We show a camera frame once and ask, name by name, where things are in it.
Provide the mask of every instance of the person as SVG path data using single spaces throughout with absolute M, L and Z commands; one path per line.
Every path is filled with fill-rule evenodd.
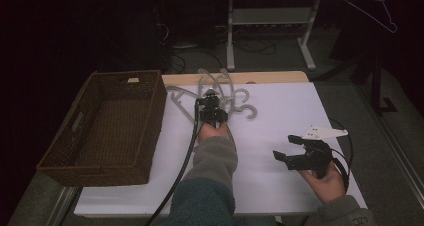
M 233 225 L 232 175 L 238 158 L 227 124 L 221 123 L 218 128 L 203 124 L 198 142 L 193 168 L 174 192 L 167 225 Z M 314 172 L 299 173 L 323 203 L 317 217 L 311 217 L 306 225 L 377 225 L 371 211 L 360 208 L 354 197 L 345 195 L 343 180 L 333 163 L 322 179 L 317 179 Z

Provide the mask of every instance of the brown wicker basket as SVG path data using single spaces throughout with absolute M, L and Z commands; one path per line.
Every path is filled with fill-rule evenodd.
M 37 170 L 72 187 L 147 183 L 166 94 L 160 71 L 93 73 Z

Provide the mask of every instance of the hand-held device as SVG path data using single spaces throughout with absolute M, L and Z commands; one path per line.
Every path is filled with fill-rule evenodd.
M 305 134 L 300 136 L 289 135 L 290 143 L 304 145 L 305 153 L 302 155 L 287 156 L 284 153 L 273 151 L 274 158 L 284 162 L 288 170 L 312 170 L 316 173 L 317 178 L 321 179 L 326 175 L 327 167 L 331 161 L 334 162 L 339 169 L 345 186 L 345 191 L 349 187 L 350 164 L 352 161 L 346 161 L 346 158 L 338 151 L 330 148 L 330 146 L 322 141 L 325 138 L 333 138 L 348 135 L 347 130 L 328 129 L 318 126 L 311 126 Z M 333 157 L 332 152 L 340 154 L 346 161 L 348 171 L 338 158 Z
M 205 96 L 199 99 L 199 105 L 203 108 L 199 112 L 200 121 L 217 127 L 217 123 L 227 122 L 228 114 L 219 107 L 218 94 L 214 89 L 208 89 Z
M 274 158 L 287 165 L 289 170 L 313 170 L 319 179 L 325 176 L 328 164 L 333 159 L 331 148 L 322 140 L 307 140 L 299 136 L 289 135 L 289 142 L 304 145 L 305 154 L 286 156 L 273 151 Z

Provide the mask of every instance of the wire hanger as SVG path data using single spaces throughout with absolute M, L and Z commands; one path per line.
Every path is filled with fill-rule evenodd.
M 381 26 L 385 27 L 387 30 L 389 30 L 391 33 L 395 33 L 397 31 L 397 26 L 395 23 L 393 23 L 392 21 L 392 17 L 390 16 L 389 10 L 387 9 L 386 6 L 386 0 L 363 0 L 363 1 L 370 1 L 370 2 L 381 2 L 382 6 L 384 7 L 384 11 L 386 12 L 386 15 L 389 19 L 389 25 L 385 25 L 384 23 L 380 22 L 376 17 L 372 16 L 370 13 L 368 13 L 367 11 L 365 11 L 364 9 L 360 8 L 358 5 L 356 5 L 356 1 L 360 1 L 360 0 L 344 0 L 347 3 L 349 3 L 350 5 L 352 5 L 353 7 L 359 9 L 361 12 L 365 13 L 366 15 L 368 15 L 369 17 L 371 17 L 372 19 L 374 19 L 374 21 L 376 21 L 377 23 L 379 23 Z

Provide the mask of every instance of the white tabletop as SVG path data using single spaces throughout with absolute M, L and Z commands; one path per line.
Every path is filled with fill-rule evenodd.
M 197 92 L 197 86 L 185 86 Z M 331 127 L 312 83 L 243 84 L 250 92 L 246 104 L 258 115 L 248 119 L 249 110 L 234 113 L 228 125 L 233 133 L 239 164 L 233 176 L 236 215 L 283 215 L 316 211 L 321 205 L 296 171 L 274 159 L 273 150 L 287 155 L 303 154 L 302 146 L 288 142 L 288 135 L 301 135 L 311 125 Z M 192 122 L 168 99 L 162 131 L 157 143 L 150 181 L 145 185 L 86 187 L 74 213 L 87 217 L 149 216 L 167 194 L 184 160 L 191 139 Z M 183 96 L 193 114 L 194 98 Z M 336 139 L 324 140 L 341 151 Z M 367 207 L 351 175 L 348 194 Z M 169 213 L 170 202 L 162 210 Z

